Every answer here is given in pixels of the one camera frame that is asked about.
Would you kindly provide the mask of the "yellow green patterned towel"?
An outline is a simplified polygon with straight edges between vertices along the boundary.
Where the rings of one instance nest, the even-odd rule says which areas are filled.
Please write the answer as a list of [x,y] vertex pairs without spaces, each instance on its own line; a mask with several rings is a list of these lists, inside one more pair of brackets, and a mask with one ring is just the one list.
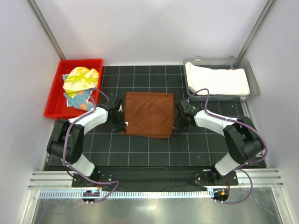
[[99,72],[92,68],[76,67],[69,74],[63,75],[63,90],[74,98],[78,92],[96,88],[98,86]]

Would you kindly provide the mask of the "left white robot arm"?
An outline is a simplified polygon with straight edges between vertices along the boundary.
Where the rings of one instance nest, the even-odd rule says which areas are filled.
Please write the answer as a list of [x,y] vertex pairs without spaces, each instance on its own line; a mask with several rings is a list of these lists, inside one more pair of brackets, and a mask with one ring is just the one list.
[[64,166],[72,168],[83,175],[83,182],[93,187],[99,181],[99,173],[95,165],[83,155],[84,136],[95,127],[109,122],[114,131],[126,131],[123,100],[111,95],[104,103],[92,107],[81,116],[55,122],[50,136],[47,153],[62,161]]

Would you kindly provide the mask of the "brown towel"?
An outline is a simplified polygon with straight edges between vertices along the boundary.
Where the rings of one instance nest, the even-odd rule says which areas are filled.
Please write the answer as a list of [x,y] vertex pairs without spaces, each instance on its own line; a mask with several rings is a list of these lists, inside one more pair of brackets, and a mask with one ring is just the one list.
[[128,92],[124,104],[126,131],[121,135],[169,139],[174,125],[174,95]]

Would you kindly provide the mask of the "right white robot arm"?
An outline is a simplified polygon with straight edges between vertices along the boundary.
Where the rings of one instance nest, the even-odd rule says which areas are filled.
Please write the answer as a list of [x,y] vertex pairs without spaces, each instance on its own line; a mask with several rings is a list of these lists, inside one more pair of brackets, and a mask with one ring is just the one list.
[[174,129],[186,133],[191,126],[209,129],[224,137],[228,153],[212,166],[211,181],[221,185],[227,180],[227,175],[240,168],[258,153],[266,150],[263,137],[255,129],[251,119],[225,117],[194,107],[187,99],[175,103],[177,124]]

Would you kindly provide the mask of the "white towel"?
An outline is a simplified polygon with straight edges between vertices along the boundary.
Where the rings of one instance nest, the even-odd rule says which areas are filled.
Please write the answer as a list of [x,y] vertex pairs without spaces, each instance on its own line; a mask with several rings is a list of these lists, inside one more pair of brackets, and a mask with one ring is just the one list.
[[250,94],[244,69],[210,69],[187,62],[185,73],[191,92],[207,88],[211,95],[247,96]]

